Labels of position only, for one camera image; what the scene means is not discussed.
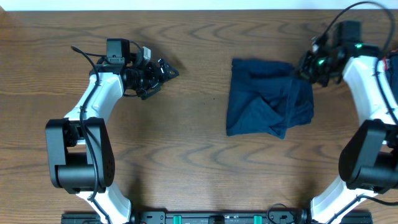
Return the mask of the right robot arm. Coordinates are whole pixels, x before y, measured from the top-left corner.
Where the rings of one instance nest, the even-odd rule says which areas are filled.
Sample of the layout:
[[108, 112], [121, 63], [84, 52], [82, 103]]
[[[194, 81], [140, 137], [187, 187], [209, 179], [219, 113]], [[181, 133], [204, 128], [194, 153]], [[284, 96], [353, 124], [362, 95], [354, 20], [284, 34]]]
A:
[[327, 86], [336, 78], [351, 91], [359, 128], [340, 154], [338, 176], [310, 201], [301, 223], [371, 223], [369, 213], [353, 209], [365, 200], [397, 188], [397, 102], [379, 47], [361, 40], [358, 21], [337, 23], [333, 41], [313, 40], [295, 76]]

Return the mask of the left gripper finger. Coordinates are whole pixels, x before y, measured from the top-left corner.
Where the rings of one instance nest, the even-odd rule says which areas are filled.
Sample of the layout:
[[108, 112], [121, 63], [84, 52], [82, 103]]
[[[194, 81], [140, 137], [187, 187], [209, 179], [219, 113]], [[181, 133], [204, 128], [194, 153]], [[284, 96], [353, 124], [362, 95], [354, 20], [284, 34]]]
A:
[[153, 96], [154, 94], [158, 93], [161, 90], [161, 86], [153, 86], [153, 87], [147, 87], [147, 88], [141, 88], [139, 90], [139, 97], [141, 100], [146, 100]]
[[167, 82], [173, 78], [179, 76], [179, 72], [176, 68], [171, 66], [166, 60], [160, 58], [158, 60], [159, 68], [160, 68], [160, 78], [161, 82]]

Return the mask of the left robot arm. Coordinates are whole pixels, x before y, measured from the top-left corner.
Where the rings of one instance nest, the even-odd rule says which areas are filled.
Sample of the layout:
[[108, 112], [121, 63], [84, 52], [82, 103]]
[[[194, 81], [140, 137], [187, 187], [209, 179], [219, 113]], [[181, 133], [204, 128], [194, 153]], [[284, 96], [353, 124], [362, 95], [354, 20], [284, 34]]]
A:
[[132, 202], [114, 182], [115, 160], [106, 123], [122, 97], [146, 100], [179, 72], [166, 60], [151, 59], [147, 47], [131, 52], [133, 41], [107, 39], [106, 54], [89, 63], [89, 84], [76, 106], [45, 127], [50, 180], [86, 201], [92, 213], [64, 213], [62, 223], [140, 223]]

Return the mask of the navy blue shorts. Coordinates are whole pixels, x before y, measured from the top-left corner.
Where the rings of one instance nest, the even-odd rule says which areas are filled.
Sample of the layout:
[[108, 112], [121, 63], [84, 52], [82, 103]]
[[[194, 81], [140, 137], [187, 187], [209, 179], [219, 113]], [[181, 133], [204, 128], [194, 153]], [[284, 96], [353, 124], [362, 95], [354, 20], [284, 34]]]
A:
[[293, 72], [287, 62], [232, 59], [226, 134], [267, 133], [284, 139], [289, 128], [310, 124], [312, 85]]

